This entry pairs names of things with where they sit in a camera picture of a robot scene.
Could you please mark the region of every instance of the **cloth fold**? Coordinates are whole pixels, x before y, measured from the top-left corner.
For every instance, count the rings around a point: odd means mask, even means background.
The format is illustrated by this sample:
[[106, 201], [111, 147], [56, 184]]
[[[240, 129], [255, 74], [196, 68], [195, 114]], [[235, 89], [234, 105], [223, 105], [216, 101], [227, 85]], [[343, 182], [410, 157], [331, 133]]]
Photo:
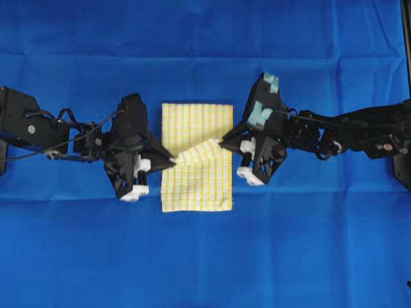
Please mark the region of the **cloth fold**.
[[177, 158], [162, 172], [163, 212], [232, 209], [231, 152], [218, 145], [231, 128], [230, 105], [162, 105], [162, 143]]

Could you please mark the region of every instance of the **yellow checkered cloth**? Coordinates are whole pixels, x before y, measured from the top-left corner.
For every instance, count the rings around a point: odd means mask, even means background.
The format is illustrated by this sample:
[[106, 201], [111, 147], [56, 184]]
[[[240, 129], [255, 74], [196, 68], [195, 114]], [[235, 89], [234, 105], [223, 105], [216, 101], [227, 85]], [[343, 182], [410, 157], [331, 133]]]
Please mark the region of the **yellow checkered cloth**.
[[231, 105], [162, 104], [162, 143], [177, 158], [162, 172], [163, 212], [232, 209], [231, 152], [218, 145], [231, 129]]

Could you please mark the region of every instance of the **plaid napkin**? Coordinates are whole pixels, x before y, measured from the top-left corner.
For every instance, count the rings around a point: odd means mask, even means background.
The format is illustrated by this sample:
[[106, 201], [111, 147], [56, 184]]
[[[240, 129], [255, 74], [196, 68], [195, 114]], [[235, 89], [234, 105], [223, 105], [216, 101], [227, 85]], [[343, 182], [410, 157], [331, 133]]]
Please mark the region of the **plaid napkin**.
[[218, 145], [231, 128], [231, 105], [162, 104], [162, 143], [177, 157], [162, 172], [163, 212], [232, 209], [231, 152]]

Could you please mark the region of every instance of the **blue fabric background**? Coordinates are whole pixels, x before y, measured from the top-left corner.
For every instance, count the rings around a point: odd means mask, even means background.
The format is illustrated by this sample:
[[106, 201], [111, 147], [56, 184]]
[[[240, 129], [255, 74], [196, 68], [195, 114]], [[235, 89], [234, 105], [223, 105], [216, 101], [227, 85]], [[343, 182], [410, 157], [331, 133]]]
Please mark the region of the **blue fabric background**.
[[[0, 84], [79, 121], [139, 92], [158, 137], [167, 100], [228, 101], [237, 122], [263, 71], [329, 116], [403, 101], [399, 1], [0, 1]], [[289, 151], [267, 186], [233, 177], [231, 212], [162, 214], [159, 173], [127, 204], [101, 162], [9, 163], [0, 307], [410, 307], [411, 194], [391, 168]]]

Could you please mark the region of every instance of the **screw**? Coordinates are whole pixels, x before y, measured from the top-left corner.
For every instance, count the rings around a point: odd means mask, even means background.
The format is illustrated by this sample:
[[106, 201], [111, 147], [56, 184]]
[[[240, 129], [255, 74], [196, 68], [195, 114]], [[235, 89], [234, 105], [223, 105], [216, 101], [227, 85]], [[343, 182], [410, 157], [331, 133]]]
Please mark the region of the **screw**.
[[27, 130], [29, 133], [33, 134], [36, 132], [36, 127], [34, 127], [34, 125], [29, 125]]
[[58, 151], [46, 152], [46, 156], [47, 156], [48, 159], [59, 159], [59, 158], [61, 158], [61, 154]]
[[393, 147], [392, 147], [391, 144], [389, 144], [389, 143], [384, 144], [384, 150], [385, 151], [392, 151], [392, 149], [393, 149]]

